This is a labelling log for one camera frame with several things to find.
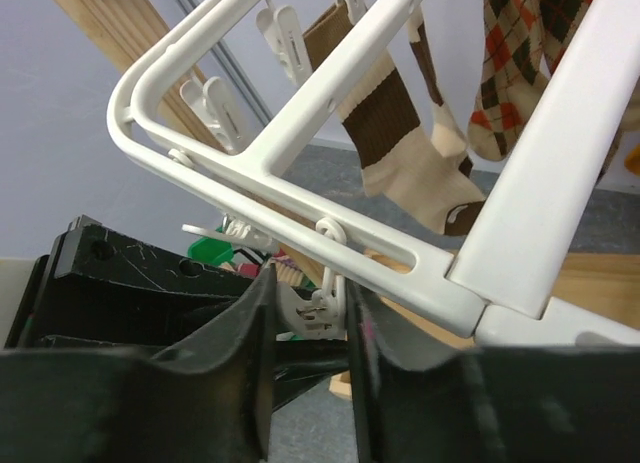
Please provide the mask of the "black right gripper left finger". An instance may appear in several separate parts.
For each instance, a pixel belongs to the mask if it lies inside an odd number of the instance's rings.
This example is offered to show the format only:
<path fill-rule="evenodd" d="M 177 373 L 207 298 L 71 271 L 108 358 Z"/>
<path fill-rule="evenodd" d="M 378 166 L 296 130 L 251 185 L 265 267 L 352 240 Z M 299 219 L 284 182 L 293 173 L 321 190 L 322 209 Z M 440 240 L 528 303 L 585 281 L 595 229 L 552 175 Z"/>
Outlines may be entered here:
<path fill-rule="evenodd" d="M 5 462 L 257 462 L 268 455 L 276 276 L 154 356 L 5 351 Z"/>

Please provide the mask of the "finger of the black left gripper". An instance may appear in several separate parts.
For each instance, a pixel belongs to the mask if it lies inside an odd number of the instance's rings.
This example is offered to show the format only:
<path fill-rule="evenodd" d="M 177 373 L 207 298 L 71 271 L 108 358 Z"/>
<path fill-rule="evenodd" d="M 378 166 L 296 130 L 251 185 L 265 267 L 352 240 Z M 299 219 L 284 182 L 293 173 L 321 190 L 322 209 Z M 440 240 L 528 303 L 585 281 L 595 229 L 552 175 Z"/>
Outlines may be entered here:
<path fill-rule="evenodd" d="M 28 263 L 16 308 L 3 309 L 3 346 L 163 349 L 229 308 L 251 283 L 88 221 Z"/>

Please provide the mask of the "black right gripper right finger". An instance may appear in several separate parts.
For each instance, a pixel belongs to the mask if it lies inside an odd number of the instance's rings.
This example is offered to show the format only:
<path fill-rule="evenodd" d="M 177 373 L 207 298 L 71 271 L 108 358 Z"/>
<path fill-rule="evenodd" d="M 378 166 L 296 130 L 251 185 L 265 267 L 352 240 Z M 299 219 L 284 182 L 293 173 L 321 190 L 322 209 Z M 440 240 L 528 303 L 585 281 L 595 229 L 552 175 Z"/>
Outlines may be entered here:
<path fill-rule="evenodd" d="M 635 462 L 639 351 L 453 348 L 346 286 L 362 462 Z"/>

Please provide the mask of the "green plastic tray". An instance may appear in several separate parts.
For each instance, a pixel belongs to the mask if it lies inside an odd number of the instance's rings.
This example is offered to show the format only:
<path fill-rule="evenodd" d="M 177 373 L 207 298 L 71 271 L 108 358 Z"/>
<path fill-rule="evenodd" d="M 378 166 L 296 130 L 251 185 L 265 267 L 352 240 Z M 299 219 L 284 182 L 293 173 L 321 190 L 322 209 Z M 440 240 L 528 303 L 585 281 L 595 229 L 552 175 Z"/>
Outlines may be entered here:
<path fill-rule="evenodd" d="M 189 246 L 187 255 L 200 263 L 220 266 L 233 261 L 234 250 L 230 243 L 203 237 Z"/>

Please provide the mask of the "white hanger clip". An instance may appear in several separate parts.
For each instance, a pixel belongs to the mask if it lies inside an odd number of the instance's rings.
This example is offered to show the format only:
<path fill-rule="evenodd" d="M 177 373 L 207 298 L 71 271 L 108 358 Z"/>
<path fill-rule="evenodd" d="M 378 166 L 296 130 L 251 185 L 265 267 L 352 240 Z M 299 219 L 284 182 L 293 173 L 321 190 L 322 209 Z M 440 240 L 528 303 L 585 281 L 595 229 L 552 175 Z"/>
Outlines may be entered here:
<path fill-rule="evenodd" d="M 287 283 L 277 283 L 279 316 L 287 328 L 304 339 L 344 339 L 346 335 L 346 279 L 324 268 L 322 284 L 303 299 Z"/>

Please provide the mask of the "white plastic clip hanger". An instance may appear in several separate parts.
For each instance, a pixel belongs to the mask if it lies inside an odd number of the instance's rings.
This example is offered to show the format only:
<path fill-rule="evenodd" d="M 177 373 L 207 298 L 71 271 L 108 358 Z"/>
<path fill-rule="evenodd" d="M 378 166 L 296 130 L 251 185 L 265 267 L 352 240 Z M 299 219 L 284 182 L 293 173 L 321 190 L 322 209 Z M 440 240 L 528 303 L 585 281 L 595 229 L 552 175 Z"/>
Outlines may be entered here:
<path fill-rule="evenodd" d="M 637 325 L 614 303 L 590 305 L 586 291 L 563 299 L 555 284 L 608 141 L 632 111 L 639 0 L 595 0 L 505 159 L 468 144 L 485 202 L 464 236 L 437 234 L 386 196 L 368 196 L 336 113 L 392 41 L 408 38 L 422 1 L 331 0 L 302 31 L 292 8 L 270 0 L 204 0 L 125 71 L 109 99 L 109 134 L 134 163 L 316 261 L 315 278 L 329 267 L 460 338 L 637 345 Z M 161 122 L 171 87 L 201 122 L 216 121 L 214 85 L 192 72 L 249 16 L 259 54 L 278 56 L 295 84 L 271 121 L 245 143 L 215 145 Z"/>

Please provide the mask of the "beige sock maroon purple stripes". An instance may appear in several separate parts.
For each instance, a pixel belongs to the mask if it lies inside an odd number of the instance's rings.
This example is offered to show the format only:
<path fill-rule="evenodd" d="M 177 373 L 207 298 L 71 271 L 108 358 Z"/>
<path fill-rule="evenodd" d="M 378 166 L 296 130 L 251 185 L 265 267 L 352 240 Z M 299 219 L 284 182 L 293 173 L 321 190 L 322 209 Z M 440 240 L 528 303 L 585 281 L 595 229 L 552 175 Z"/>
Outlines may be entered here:
<path fill-rule="evenodd" d="M 276 269 L 276 278 L 292 287 L 306 287 L 310 280 L 294 265 L 293 261 L 285 257 L 271 257 L 263 264 L 240 263 L 236 266 L 236 272 L 247 277 L 255 278 L 261 270 L 273 266 Z"/>

